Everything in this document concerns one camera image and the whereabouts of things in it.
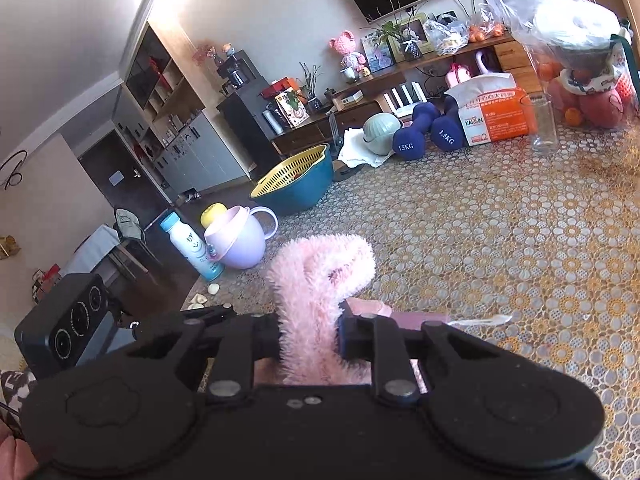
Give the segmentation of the pink fluffy slipper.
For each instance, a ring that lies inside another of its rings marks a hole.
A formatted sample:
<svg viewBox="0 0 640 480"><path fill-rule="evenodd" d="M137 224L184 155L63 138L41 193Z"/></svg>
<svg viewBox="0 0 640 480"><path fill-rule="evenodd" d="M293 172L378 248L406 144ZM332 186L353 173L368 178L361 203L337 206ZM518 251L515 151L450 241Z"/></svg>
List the pink fluffy slipper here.
<svg viewBox="0 0 640 480"><path fill-rule="evenodd" d="M374 274L374 252L361 236L319 235L285 244L266 274L279 319L280 356L255 363L254 383L369 385L370 364L347 361L338 354L342 304L353 314L392 318L406 330L417 330L426 321L448 321L441 313L396 312L380 300L359 299Z"/></svg>

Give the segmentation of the lavender plastic pitcher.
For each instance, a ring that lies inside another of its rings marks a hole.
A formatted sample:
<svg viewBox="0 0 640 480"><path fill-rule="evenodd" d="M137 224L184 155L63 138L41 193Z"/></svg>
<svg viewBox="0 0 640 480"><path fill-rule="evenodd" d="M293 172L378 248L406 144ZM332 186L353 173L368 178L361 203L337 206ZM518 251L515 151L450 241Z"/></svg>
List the lavender plastic pitcher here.
<svg viewBox="0 0 640 480"><path fill-rule="evenodd" d="M268 214L273 229L266 232L255 218L259 213ZM214 261L236 270L257 266L266 250L266 241L277 233L276 214L269 208L234 206L220 214L205 230L208 246L215 252Z"/></svg>

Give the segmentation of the white blue milk bottle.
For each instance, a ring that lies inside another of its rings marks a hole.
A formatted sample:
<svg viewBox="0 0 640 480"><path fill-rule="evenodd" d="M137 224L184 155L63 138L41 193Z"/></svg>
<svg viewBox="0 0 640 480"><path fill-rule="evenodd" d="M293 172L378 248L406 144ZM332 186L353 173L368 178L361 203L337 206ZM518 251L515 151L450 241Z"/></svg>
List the white blue milk bottle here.
<svg viewBox="0 0 640 480"><path fill-rule="evenodd" d="M180 252L206 282L213 282L224 272L221 263L213 262L213 254L204 240L176 212L171 212L160 222L171 244Z"/></svg>

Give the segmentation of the blue basin yellow strainer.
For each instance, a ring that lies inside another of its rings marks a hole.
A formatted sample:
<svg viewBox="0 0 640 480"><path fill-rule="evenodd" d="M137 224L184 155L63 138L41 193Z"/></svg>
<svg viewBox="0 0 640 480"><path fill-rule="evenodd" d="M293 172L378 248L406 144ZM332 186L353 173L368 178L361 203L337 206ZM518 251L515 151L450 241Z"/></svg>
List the blue basin yellow strainer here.
<svg viewBox="0 0 640 480"><path fill-rule="evenodd" d="M321 144L273 167L255 185L250 199L278 216L290 216L312 208L326 194L332 181L329 145Z"/></svg>

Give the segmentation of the white cloth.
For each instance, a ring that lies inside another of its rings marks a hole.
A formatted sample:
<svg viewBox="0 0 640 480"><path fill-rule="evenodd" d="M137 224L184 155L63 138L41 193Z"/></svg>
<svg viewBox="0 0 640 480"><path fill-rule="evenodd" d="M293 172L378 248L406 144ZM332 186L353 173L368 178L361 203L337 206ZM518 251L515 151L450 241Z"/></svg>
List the white cloth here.
<svg viewBox="0 0 640 480"><path fill-rule="evenodd" d="M343 146L337 155L337 159L348 168L356 168L361 165L378 168L393 154L393 151L389 151L385 155L371 152L363 140L363 130L349 128L344 132Z"/></svg>

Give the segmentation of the blue dumbbell left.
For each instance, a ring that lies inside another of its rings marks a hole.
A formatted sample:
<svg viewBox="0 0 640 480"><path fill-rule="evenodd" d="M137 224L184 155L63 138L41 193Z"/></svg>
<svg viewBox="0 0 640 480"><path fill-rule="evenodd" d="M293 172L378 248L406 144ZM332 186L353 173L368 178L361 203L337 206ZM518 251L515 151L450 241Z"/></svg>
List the blue dumbbell left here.
<svg viewBox="0 0 640 480"><path fill-rule="evenodd" d="M424 157L426 152L426 135L436 118L439 109L431 102L416 104L412 111L412 122L408 127L402 127L394 133L393 151L403 160L417 160Z"/></svg>

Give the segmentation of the blue dumbbell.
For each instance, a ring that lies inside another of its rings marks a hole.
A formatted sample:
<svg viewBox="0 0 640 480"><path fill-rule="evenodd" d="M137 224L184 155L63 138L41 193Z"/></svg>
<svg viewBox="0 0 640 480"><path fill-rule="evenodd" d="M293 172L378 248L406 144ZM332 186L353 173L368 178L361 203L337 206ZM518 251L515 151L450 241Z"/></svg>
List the blue dumbbell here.
<svg viewBox="0 0 640 480"><path fill-rule="evenodd" d="M436 118L439 109L431 102L416 104L412 111L412 122L408 127L402 127L394 133L393 151L403 160L417 160L424 157L426 152L426 135Z"/></svg>
<svg viewBox="0 0 640 480"><path fill-rule="evenodd" d="M433 120L430 138L443 152L457 151L468 146L459 117L458 103L452 96L445 96L444 112Z"/></svg>

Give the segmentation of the pale green round pot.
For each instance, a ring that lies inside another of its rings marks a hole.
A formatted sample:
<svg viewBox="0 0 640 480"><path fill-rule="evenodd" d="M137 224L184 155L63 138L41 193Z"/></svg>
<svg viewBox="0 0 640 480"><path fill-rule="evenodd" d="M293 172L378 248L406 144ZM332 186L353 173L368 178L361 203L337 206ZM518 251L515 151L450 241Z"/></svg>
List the pale green round pot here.
<svg viewBox="0 0 640 480"><path fill-rule="evenodd" d="M401 122L396 115L374 114L363 124L363 142L372 153L385 156L393 149L393 137L400 128Z"/></svg>

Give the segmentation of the blue dumbbell right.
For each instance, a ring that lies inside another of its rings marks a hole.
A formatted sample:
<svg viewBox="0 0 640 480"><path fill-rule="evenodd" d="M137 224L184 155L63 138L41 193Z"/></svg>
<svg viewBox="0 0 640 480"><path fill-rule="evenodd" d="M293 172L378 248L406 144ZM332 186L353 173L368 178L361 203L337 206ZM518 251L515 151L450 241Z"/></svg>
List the blue dumbbell right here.
<svg viewBox="0 0 640 480"><path fill-rule="evenodd" d="M430 138L443 152L457 151L468 146L459 117L458 103L452 96L445 96L444 112L433 120Z"/></svg>

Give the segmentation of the black cabinet with coffee machine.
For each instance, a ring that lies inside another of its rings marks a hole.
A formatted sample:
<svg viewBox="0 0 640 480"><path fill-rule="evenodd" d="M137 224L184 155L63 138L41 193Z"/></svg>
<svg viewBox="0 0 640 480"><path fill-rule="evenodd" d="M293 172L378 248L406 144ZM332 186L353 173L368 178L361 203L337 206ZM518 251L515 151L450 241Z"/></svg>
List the black cabinet with coffee machine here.
<svg viewBox="0 0 640 480"><path fill-rule="evenodd" d="M281 161L272 144L276 133L262 114L268 105L262 96L267 81L244 50L228 56L217 73L224 80L224 99L217 108L256 165L250 174L260 179Z"/></svg>

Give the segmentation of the wooden tv console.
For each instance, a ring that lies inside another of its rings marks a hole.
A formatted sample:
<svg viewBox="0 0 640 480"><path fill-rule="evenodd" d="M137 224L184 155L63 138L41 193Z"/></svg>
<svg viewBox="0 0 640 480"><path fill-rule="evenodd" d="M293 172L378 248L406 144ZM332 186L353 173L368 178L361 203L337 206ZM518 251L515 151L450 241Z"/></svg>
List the wooden tv console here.
<svg viewBox="0 0 640 480"><path fill-rule="evenodd" d="M447 90L446 73L454 63L468 66L474 75L480 73L477 53L494 63L498 72L512 74L519 87L529 93L541 90L532 62L524 49L510 36L468 44L453 55L430 53L413 62L400 62L385 70L349 84L331 96L332 107L302 124L277 136L272 145L285 158L306 148L334 140L332 127L345 132L360 128L378 112L401 111L401 120L408 122L410 107L419 102L438 104Z"/></svg>

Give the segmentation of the orange tissue box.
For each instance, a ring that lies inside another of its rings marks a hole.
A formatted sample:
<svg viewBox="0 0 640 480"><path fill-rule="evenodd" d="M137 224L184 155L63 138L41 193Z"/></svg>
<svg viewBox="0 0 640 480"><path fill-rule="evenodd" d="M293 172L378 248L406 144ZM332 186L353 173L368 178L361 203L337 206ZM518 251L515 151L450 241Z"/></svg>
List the orange tissue box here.
<svg viewBox="0 0 640 480"><path fill-rule="evenodd" d="M527 136L537 127L530 99L510 73L478 75L446 91L469 146Z"/></svg>

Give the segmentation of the pink toy figure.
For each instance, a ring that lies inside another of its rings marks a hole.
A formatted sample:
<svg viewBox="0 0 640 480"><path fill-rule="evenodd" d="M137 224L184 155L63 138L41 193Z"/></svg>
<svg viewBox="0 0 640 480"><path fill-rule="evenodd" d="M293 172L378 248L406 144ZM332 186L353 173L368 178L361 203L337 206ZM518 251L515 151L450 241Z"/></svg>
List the pink toy figure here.
<svg viewBox="0 0 640 480"><path fill-rule="evenodd" d="M348 82L357 82L371 75L366 58L357 49L353 32L344 30L340 36L331 38L329 47L341 55L341 73Z"/></svg>

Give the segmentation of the clear glass jar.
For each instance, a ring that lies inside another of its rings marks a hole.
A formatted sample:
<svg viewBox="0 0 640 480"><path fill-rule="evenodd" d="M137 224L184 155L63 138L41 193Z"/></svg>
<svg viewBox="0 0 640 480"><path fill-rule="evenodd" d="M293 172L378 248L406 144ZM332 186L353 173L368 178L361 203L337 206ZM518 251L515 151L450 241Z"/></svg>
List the clear glass jar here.
<svg viewBox="0 0 640 480"><path fill-rule="evenodd" d="M528 127L530 145L539 155L550 155L558 148L554 110L547 93L526 94L520 99Z"/></svg>

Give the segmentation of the framed picture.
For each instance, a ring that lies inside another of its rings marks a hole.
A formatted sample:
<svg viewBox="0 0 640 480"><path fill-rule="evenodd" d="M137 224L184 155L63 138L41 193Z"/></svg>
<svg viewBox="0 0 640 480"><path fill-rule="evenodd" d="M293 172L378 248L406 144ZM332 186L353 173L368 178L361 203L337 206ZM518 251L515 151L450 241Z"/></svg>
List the framed picture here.
<svg viewBox="0 0 640 480"><path fill-rule="evenodd" d="M399 42L395 38L387 39L396 63L412 61L412 57L406 55L405 47L407 46L417 47L422 55L427 55L435 51L435 47L425 31L425 21L426 14L424 12L419 12L413 18L404 18L401 25L405 27L404 38L406 42Z"/></svg>

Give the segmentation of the plastic bag of items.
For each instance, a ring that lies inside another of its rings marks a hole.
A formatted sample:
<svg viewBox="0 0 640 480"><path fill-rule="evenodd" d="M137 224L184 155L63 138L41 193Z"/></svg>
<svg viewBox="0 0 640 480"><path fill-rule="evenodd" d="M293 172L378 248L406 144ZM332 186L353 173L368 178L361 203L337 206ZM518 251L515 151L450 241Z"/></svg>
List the plastic bag of items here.
<svg viewBox="0 0 640 480"><path fill-rule="evenodd" d="M556 120L616 130L639 115L632 31L589 0L489 0L528 55Z"/></svg>

